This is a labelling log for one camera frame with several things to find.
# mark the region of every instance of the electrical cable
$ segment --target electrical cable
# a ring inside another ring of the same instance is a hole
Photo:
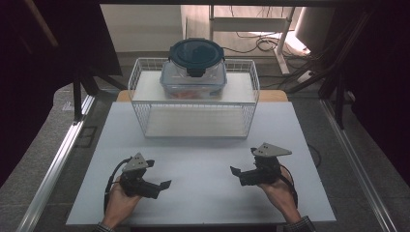
[[[295,189],[295,182],[293,181],[292,174],[290,173],[289,169],[287,169],[287,167],[285,167],[285,166],[282,165],[282,164],[281,164],[280,166],[283,167],[283,168],[287,171],[287,173],[288,173],[289,176],[290,176],[290,180],[291,180],[291,181],[287,180],[287,178],[284,177],[281,173],[280,173],[280,175],[279,175],[279,178],[280,178],[281,180],[283,180],[283,181],[289,186],[290,192],[292,193],[293,200],[294,200],[294,202],[295,202],[295,206],[296,206],[296,208],[298,208],[298,192],[297,192],[296,189]]]
[[[237,36],[239,37],[239,38],[249,38],[249,39],[254,39],[254,38],[261,38],[261,37],[269,37],[269,36],[273,36],[274,34],[278,34],[278,32],[274,32],[274,33],[268,33],[268,34],[266,34],[266,35],[259,35],[259,36],[247,36],[247,37],[245,37],[245,36],[240,36],[239,34],[238,34],[238,32],[236,33],[237,34]]]
[[[344,41],[344,39],[349,35],[349,31],[353,29],[355,22],[355,18],[350,20],[347,25],[344,27],[344,29],[341,31],[341,33],[338,35],[337,38],[335,38],[328,46],[322,50],[321,52],[315,54],[315,56],[308,55],[310,60],[319,60],[321,59],[326,53],[331,52],[333,49],[336,49],[338,45]]]
[[[282,81],[282,83],[278,86],[278,89],[284,91],[284,90],[286,89],[286,84],[287,84],[287,83],[289,83],[289,82],[295,80],[296,78],[298,78],[300,74],[302,74],[302,73],[306,72],[307,70],[309,70],[309,69],[311,68],[311,66],[312,66],[311,62],[306,62],[306,63],[305,63],[304,65],[302,65],[299,69],[297,69],[296,71],[294,71],[294,72],[292,73],[292,76],[291,76],[291,77],[289,77],[289,78],[287,78],[287,79],[284,79],[284,80]]]
[[[266,44],[269,44],[271,47],[269,47],[268,49],[264,49],[264,48],[262,48],[260,45],[261,44],[263,44],[263,43],[266,43]],[[266,38],[259,38],[257,41],[256,41],[256,46],[259,48],[259,50],[261,50],[261,51],[273,51],[277,46],[278,46],[278,43],[276,42],[276,41],[274,41],[274,40],[271,40],[271,39],[266,39]]]
[[[311,149],[316,153],[316,155],[317,155],[317,157],[318,157],[318,161],[317,161],[317,163],[315,163],[314,165],[316,166],[316,168],[318,168],[318,167],[320,166],[320,164],[322,163],[322,155],[321,155],[320,152],[319,152],[315,147],[313,147],[312,145],[307,144],[307,146],[308,146],[309,148],[311,148]]]
[[[265,11],[265,7],[262,7],[262,9],[259,11],[259,13],[256,15],[256,17],[258,17],[259,15],[261,15],[262,13],[262,17],[263,17],[263,12]]]
[[[287,78],[289,75],[259,75],[259,78]]]
[[[302,69],[303,68],[303,66],[305,65],[305,64],[303,64],[302,66],[295,66],[295,65],[293,65],[291,62],[289,62],[290,60],[288,60],[288,62],[287,62],[287,66],[289,66],[289,67],[292,67],[293,69],[295,69],[295,70],[299,70],[299,69]]]
[[[229,6],[229,11],[231,12],[232,16],[234,17],[235,15],[233,14],[233,6]]]
[[[269,87],[272,87],[272,86],[275,86],[275,85],[280,85],[280,84],[281,84],[281,82],[279,82],[279,83],[273,83],[273,84],[269,84],[269,85],[260,86],[260,88],[261,88],[261,89],[265,89],[265,88],[269,88]]]
[[[253,49],[251,49],[249,51],[239,51],[239,50],[235,50],[235,49],[232,49],[232,48],[229,48],[229,47],[224,47],[224,46],[222,46],[221,48],[226,49],[226,50],[230,50],[230,51],[233,51],[233,52],[238,52],[238,53],[250,53],[250,52],[254,51],[255,49],[257,49],[258,47],[256,46],[256,47],[254,47]]]
[[[266,17],[269,17],[269,11],[271,10],[271,7],[268,7],[268,12],[266,13]]]
[[[108,183],[106,184],[106,187],[105,187],[105,192],[104,192],[104,197],[103,197],[103,212],[104,213],[105,213],[108,201],[109,201],[109,192],[111,191],[111,186],[112,186],[112,184],[114,184],[115,173],[117,173],[117,171],[121,167],[121,165],[123,165],[124,163],[129,162],[131,159],[132,158],[124,159],[120,163],[118,163],[118,165],[115,167],[114,171],[112,172],[112,175],[109,177]]]
[[[292,51],[291,51],[291,49],[290,49],[290,47],[289,47],[289,45],[287,44],[287,43],[285,43],[285,46],[286,46],[286,48],[287,48],[287,50],[288,51],[283,51],[283,56],[284,57],[300,57],[300,58],[306,58],[306,59],[308,59],[308,54],[307,55],[297,55],[297,54],[294,54],[294,53],[292,53]]]

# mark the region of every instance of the white tabletop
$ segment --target white tabletop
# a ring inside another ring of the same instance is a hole
[[[132,105],[115,102],[67,224],[96,224],[102,220],[108,177],[121,160],[138,152],[155,161],[145,173],[145,181],[172,183],[158,199],[143,198],[125,224],[284,222],[260,188],[242,187],[229,168],[254,169],[250,148],[263,142],[292,151],[292,155],[278,159],[293,175],[301,215],[308,215],[312,221],[336,220],[291,102],[259,103],[248,139],[145,138]]]

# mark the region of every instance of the dark blue lid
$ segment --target dark blue lid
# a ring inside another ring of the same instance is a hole
[[[187,69],[192,77],[200,77],[206,69],[223,59],[223,49],[205,39],[187,39],[171,46],[170,59]]]

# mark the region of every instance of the white wire basket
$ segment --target white wire basket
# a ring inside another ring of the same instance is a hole
[[[260,90],[252,60],[225,60],[226,85],[210,99],[168,97],[160,84],[166,61],[138,58],[132,70],[129,95],[146,137],[248,137]]]

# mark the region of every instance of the plastic food container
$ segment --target plastic food container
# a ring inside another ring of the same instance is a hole
[[[160,82],[170,98],[216,98],[226,84],[222,48],[205,39],[176,43],[163,64]]]

